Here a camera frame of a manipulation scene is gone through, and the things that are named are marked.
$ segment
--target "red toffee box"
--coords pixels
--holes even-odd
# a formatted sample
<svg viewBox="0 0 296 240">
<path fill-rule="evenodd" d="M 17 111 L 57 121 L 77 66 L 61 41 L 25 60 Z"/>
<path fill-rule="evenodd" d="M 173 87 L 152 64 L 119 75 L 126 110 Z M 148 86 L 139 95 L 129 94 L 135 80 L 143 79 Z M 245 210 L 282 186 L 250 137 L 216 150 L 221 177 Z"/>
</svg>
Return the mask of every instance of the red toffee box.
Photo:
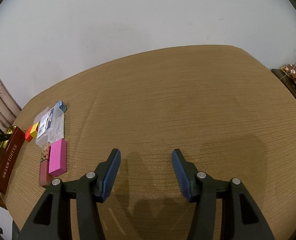
<svg viewBox="0 0 296 240">
<path fill-rule="evenodd" d="M 0 159 L 0 192 L 6 194 L 10 175 L 18 153 L 25 141 L 25 133 L 17 126 Z"/>
</svg>

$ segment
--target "patterned fabric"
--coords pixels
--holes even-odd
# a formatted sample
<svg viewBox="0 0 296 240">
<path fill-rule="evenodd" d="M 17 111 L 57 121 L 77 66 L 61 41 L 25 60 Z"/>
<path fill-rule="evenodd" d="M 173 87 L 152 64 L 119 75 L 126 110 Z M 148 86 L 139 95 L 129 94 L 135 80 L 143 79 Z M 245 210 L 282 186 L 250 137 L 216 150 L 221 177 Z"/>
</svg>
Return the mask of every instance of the patterned fabric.
<svg viewBox="0 0 296 240">
<path fill-rule="evenodd" d="M 296 80 L 296 65 L 288 64 L 285 67 L 282 67 L 281 70 L 292 77 L 294 81 Z"/>
</svg>

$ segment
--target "blue gripper pad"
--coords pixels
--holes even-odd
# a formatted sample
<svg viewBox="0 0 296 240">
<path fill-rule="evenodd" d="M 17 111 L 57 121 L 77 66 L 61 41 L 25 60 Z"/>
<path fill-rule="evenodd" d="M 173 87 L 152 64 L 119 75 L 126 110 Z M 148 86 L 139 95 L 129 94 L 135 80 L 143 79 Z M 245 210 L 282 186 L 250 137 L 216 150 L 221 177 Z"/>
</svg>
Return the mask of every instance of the blue gripper pad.
<svg viewBox="0 0 296 240">
<path fill-rule="evenodd" d="M 103 180 L 103 189 L 100 196 L 103 201 L 105 201 L 110 196 L 112 186 L 115 182 L 115 179 L 119 170 L 120 162 L 121 162 L 121 153 L 120 153 L 120 150 L 117 150 L 109 166 L 107 174 Z"/>
<path fill-rule="evenodd" d="M 187 162 L 179 149 L 172 152 L 172 167 L 182 195 L 189 201 L 195 202 L 200 195 L 200 187 L 196 184 L 195 175 L 198 173 L 193 163 Z"/>
</svg>

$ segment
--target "pink box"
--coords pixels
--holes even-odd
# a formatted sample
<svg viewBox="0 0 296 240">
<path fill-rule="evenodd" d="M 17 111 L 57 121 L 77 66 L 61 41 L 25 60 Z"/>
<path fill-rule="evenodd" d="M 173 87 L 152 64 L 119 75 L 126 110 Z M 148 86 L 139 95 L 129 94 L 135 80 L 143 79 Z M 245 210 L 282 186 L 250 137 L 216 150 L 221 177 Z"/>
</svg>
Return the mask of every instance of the pink box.
<svg viewBox="0 0 296 240">
<path fill-rule="evenodd" d="M 49 174 L 59 176 L 67 172 L 67 142 L 59 139 L 51 144 Z"/>
</svg>

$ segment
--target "label sticker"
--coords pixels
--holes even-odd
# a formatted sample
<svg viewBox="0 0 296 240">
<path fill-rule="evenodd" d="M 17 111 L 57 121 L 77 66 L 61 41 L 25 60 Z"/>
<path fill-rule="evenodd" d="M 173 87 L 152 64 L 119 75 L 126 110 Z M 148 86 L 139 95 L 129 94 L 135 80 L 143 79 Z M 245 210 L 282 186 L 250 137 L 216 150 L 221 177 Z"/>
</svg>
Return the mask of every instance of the label sticker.
<svg viewBox="0 0 296 240">
<path fill-rule="evenodd" d="M 50 126 L 51 126 L 51 121 L 52 121 L 52 115 L 53 115 L 53 113 L 54 113 L 54 108 L 52 108 L 50 110 L 50 114 L 49 114 L 49 118 L 48 118 L 48 125 L 47 125 L 47 129 L 46 130 L 48 130 L 50 128 Z"/>
<path fill-rule="evenodd" d="M 42 117 L 42 119 L 40 120 L 39 129 L 38 129 L 38 133 L 37 133 L 37 138 L 45 132 L 45 130 L 46 130 L 46 123 L 47 123 L 47 120 L 48 120 L 48 116 L 49 116 L 49 113 L 46 113 Z"/>
</svg>

